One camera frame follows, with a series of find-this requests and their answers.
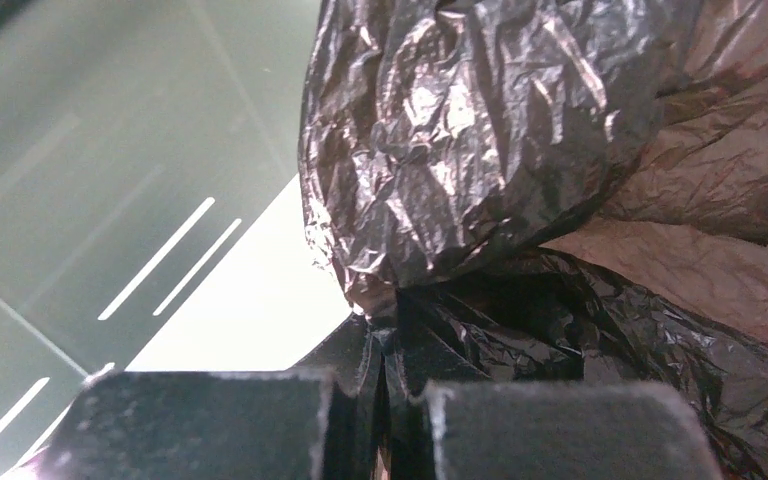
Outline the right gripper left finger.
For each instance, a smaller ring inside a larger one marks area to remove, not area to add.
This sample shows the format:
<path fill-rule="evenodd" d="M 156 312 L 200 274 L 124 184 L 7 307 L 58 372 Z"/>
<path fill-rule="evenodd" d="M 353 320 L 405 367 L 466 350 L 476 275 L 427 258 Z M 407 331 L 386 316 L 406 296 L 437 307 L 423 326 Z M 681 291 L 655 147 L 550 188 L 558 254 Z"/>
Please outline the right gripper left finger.
<path fill-rule="evenodd" d="M 368 479 L 378 358 L 346 319 L 272 372 L 117 372 L 73 401 L 41 479 Z"/>

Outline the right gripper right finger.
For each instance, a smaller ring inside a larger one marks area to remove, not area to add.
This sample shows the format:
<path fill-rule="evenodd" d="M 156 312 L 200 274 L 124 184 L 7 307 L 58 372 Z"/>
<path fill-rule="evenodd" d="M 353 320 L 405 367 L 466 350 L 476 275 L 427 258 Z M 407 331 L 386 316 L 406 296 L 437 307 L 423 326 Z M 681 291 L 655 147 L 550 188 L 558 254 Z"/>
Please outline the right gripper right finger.
<path fill-rule="evenodd" d="M 693 409 L 653 382 L 495 382 L 429 332 L 387 343 L 396 479 L 718 479 Z"/>

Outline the black plastic trash bag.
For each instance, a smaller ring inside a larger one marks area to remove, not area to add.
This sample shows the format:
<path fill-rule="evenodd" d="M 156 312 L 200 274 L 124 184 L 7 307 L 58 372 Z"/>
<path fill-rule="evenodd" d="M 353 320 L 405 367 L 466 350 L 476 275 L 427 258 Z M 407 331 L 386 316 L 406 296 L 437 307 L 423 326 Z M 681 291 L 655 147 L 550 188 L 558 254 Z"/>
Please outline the black plastic trash bag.
<path fill-rule="evenodd" d="M 378 358 L 653 382 L 718 479 L 768 479 L 768 1 L 325 1 L 305 234 Z"/>

